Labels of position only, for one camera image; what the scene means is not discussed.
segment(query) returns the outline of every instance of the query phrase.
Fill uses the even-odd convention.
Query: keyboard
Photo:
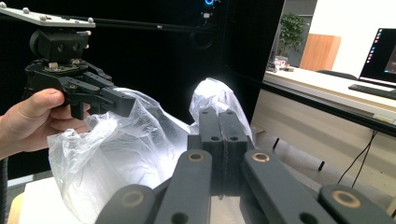
[[[361,92],[369,93],[372,95],[382,96],[385,98],[396,100],[396,91],[383,91],[380,89],[361,86],[361,85],[357,85],[357,84],[353,84],[353,85],[349,86],[348,88],[353,91],[361,91]]]

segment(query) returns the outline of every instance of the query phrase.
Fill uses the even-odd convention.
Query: white wall
[[[378,28],[396,28],[396,0],[318,0],[310,34],[339,35],[332,70],[361,73]]]
[[[303,16],[313,16],[318,0],[290,1],[286,0],[283,13],[294,13]]]

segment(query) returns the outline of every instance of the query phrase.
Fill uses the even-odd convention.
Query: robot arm
[[[65,103],[71,105],[76,119],[83,119],[83,103],[91,105],[91,113],[112,111],[129,116],[134,98],[115,91],[111,76],[81,59],[91,32],[76,32],[73,28],[94,28],[93,19],[78,21],[43,15],[28,8],[9,8],[4,2],[0,3],[0,12],[41,26],[30,40],[37,60],[25,68],[28,82],[23,98],[55,88],[64,93]]]

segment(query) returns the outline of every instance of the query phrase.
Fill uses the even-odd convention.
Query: chair
[[[357,77],[352,76],[347,73],[334,72],[331,70],[318,70],[317,72],[321,73],[321,74],[329,75],[329,76],[334,76],[334,77],[342,77],[342,78],[346,78],[346,79],[350,79],[350,80],[358,80]]]

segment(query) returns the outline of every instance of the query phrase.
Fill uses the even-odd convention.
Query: mounting plate
[[[52,16],[43,13],[30,11],[29,8],[24,7],[22,10],[7,7],[6,3],[0,2],[0,13],[8,16],[18,18],[23,21],[28,21],[40,26],[48,27],[80,27],[80,28],[94,28],[95,23],[92,18],[87,21],[79,21],[73,19]]]

